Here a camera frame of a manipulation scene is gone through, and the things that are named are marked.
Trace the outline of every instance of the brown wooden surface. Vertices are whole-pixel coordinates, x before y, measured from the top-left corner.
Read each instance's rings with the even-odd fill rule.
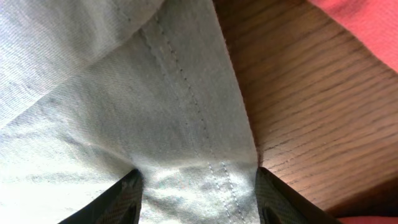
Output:
[[[215,0],[262,165],[336,216],[398,211],[398,75],[299,0]]]

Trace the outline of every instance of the gray cloth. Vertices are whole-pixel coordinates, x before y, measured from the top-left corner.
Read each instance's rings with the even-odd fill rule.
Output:
[[[54,223],[133,168],[140,223],[259,223],[257,156],[210,0],[5,1],[0,223]]]

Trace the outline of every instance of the wooden surface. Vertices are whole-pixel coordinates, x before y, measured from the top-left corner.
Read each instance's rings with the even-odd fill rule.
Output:
[[[215,0],[262,165],[338,217],[398,212],[398,75],[305,1]]]

